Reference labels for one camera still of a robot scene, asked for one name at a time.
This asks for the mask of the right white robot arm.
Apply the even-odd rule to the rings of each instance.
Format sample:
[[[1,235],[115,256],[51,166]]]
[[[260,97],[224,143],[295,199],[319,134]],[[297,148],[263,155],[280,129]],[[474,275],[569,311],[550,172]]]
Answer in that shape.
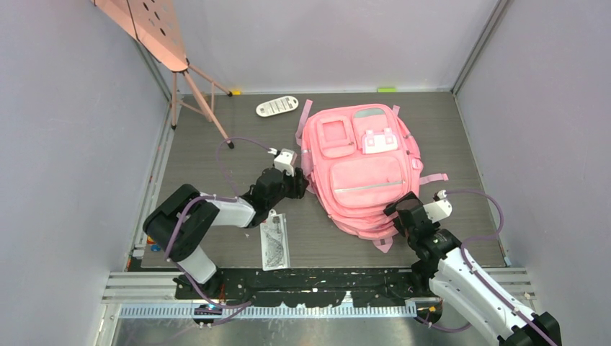
[[[551,314],[538,314],[512,296],[475,261],[465,241],[441,227],[452,213],[448,194],[441,190],[423,203],[410,192],[385,207],[419,259],[411,266],[414,291],[450,304],[491,345],[561,345]]]

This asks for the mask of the white oval tag card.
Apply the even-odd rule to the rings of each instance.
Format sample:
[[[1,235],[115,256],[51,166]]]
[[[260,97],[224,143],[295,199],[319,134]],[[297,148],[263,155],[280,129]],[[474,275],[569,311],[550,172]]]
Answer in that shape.
[[[282,96],[263,102],[256,106],[255,112],[260,117],[272,117],[296,110],[299,101],[294,96]]]

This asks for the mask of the green tape marker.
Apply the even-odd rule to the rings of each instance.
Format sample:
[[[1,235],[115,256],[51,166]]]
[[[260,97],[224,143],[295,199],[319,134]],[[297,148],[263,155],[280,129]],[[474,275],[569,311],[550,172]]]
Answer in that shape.
[[[376,91],[378,93],[396,93],[397,92],[397,88],[395,88],[395,87],[380,87],[380,88],[377,88]]]

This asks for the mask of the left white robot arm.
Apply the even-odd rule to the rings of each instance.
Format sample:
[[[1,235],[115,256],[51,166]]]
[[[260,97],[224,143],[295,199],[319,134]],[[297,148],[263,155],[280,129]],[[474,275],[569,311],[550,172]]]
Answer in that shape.
[[[200,245],[208,230],[213,226],[254,228],[268,219],[281,200],[303,198],[308,186],[300,168],[293,175],[265,169],[249,190],[236,198],[205,194],[183,184],[145,219],[142,229],[167,259],[194,280],[197,293],[213,298],[220,292],[221,280],[216,275],[217,265]]]

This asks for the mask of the yellow blue toy car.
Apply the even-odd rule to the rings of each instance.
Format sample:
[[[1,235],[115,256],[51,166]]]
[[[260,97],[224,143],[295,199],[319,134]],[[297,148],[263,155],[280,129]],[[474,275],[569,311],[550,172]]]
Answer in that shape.
[[[159,252],[159,251],[161,251],[161,247],[153,239],[151,239],[150,237],[147,238],[147,242],[146,243],[147,243],[148,247],[150,248],[150,250],[152,252]]]

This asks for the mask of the pink student backpack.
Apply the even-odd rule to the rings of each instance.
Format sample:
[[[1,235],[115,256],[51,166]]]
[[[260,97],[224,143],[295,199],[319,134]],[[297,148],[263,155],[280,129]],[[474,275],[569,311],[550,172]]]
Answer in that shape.
[[[399,106],[355,105],[311,114],[312,104],[305,101],[295,133],[308,190],[340,230],[388,252],[398,232],[385,208],[448,176],[422,174],[419,146]]]

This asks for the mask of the clear plastic stationery pack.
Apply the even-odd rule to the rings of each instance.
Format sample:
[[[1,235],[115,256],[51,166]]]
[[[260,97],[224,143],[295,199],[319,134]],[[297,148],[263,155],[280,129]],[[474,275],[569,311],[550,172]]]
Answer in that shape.
[[[290,268],[285,214],[271,210],[259,227],[263,271]]]

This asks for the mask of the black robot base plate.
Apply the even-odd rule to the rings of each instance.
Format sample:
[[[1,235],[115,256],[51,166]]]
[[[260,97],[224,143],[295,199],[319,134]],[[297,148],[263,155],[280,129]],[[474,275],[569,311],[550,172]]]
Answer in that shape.
[[[248,303],[256,307],[295,308],[339,306],[351,298],[356,307],[402,306],[410,298],[434,294],[409,268],[297,268],[263,271],[255,268],[221,268],[204,285],[193,288],[186,275],[174,278],[179,300],[209,299],[229,306]]]

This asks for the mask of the pink tripod stand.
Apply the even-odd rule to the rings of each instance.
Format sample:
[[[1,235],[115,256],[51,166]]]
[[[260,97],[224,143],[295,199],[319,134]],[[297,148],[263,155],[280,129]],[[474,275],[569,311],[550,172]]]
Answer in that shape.
[[[207,121],[214,123],[226,145],[230,149],[235,148],[234,142],[229,138],[213,110],[217,91],[229,97],[232,97],[233,93],[189,61],[174,2],[171,0],[100,0],[92,3],[171,71],[171,128],[175,129],[177,126],[177,106],[186,105],[178,99],[177,95],[177,79],[182,76],[198,105],[198,107],[190,106],[189,108],[203,115]]]

